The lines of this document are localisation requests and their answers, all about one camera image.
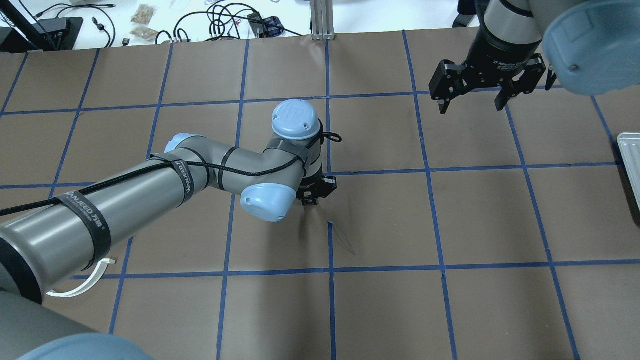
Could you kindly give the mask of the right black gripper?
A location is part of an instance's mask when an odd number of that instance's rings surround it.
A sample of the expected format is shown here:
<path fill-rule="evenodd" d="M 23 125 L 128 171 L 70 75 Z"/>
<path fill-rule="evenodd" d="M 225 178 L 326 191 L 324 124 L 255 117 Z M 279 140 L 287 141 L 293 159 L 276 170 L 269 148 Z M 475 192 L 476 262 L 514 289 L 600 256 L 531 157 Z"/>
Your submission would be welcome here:
<path fill-rule="evenodd" d="M 471 90 L 500 87 L 494 100 L 497 111 L 503 111 L 509 100 L 535 91 L 547 71 L 537 48 L 541 41 L 516 44 L 505 41 L 480 25 L 466 60 L 455 64 L 441 60 L 429 82 L 430 98 L 438 103 L 444 115 L 451 101 Z"/>

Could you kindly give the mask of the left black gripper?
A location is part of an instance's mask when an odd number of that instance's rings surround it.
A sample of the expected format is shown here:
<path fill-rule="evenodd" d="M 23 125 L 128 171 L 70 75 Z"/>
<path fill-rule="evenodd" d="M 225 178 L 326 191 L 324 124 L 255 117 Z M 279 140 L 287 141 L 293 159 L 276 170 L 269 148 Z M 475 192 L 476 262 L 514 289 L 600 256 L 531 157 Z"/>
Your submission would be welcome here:
<path fill-rule="evenodd" d="M 318 199 L 327 198 L 338 188 L 338 180 L 335 176 L 326 176 L 320 167 L 316 173 L 302 178 L 297 189 L 297 199 L 305 206 L 316 206 Z"/>

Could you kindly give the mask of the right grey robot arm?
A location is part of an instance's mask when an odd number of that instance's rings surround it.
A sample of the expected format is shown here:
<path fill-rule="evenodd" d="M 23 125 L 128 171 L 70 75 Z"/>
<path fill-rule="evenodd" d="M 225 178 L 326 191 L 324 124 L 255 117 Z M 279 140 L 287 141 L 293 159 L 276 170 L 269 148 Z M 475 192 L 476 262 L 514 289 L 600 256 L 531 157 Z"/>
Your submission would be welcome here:
<path fill-rule="evenodd" d="M 445 114 L 451 101 L 478 89 L 500 89 L 498 111 L 535 91 L 598 96 L 639 84 L 640 3 L 637 0 L 460 0 L 460 16 L 477 16 L 464 62 L 441 60 L 430 98 Z"/>

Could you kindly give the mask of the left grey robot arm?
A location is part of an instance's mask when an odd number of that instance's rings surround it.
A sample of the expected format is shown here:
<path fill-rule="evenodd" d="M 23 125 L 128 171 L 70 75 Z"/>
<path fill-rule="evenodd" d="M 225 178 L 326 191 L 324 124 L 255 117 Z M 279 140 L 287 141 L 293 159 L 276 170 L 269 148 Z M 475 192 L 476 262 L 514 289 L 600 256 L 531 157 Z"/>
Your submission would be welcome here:
<path fill-rule="evenodd" d="M 112 248 L 206 188 L 240 196 L 245 212 L 269 223 L 295 202 L 316 205 L 337 187 L 323 175 L 323 128 L 309 101 L 289 99 L 270 117 L 272 137 L 261 152 L 179 133 L 164 152 L 78 191 L 1 211 L 1 358 L 3 360 L 148 360 L 127 339 L 96 332 L 46 309 L 48 292 L 91 269 Z"/>

